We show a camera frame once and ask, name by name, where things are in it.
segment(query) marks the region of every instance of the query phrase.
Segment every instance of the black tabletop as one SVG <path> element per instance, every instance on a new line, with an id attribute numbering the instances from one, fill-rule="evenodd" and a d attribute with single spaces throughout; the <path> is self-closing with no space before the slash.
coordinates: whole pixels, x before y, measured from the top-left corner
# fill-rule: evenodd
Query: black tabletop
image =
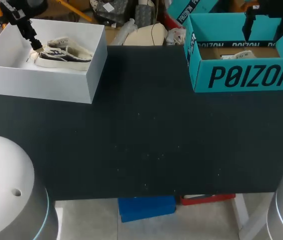
<path id="1" fill-rule="evenodd" d="M 194 93 L 182 47 L 110 46 L 92 104 L 0 95 L 0 136 L 55 200 L 272 192 L 283 91 Z"/>

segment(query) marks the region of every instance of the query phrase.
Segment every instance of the blue plastic crate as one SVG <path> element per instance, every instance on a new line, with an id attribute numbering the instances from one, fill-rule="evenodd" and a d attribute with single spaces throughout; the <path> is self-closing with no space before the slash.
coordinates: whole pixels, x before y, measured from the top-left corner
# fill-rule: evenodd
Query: blue plastic crate
<path id="1" fill-rule="evenodd" d="M 176 209 L 173 196 L 118 198 L 121 222 L 172 214 Z"/>

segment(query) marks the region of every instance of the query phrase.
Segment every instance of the black and white sneaker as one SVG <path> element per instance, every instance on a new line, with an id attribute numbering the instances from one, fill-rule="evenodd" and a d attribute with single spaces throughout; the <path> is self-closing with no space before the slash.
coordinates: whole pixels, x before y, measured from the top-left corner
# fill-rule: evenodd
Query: black and white sneaker
<path id="1" fill-rule="evenodd" d="M 94 54 L 69 37 L 51 40 L 38 53 L 30 51 L 29 58 L 44 68 L 63 68 L 87 71 Z"/>

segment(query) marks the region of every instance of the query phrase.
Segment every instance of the cable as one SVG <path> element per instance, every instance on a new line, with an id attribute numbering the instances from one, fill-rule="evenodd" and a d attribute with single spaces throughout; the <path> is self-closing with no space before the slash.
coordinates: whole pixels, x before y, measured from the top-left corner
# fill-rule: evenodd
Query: cable
<path id="1" fill-rule="evenodd" d="M 155 46 L 155 42 L 154 42 L 154 38 L 153 38 L 153 28 L 155 27 L 156 24 L 154 24 L 151 28 L 151 38 L 152 38 L 152 43 L 153 43 L 154 46 Z"/>

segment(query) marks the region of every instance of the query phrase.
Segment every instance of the tile floor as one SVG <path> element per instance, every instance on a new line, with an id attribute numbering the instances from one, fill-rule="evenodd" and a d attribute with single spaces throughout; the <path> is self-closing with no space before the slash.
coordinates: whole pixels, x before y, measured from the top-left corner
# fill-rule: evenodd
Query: tile floor
<path id="1" fill-rule="evenodd" d="M 245 194 L 248 213 L 263 194 Z M 174 214 L 122 223 L 116 198 L 57 201 L 63 208 L 60 240 L 238 240 L 230 200 L 178 206 Z M 266 240 L 267 232 L 255 239 Z"/>

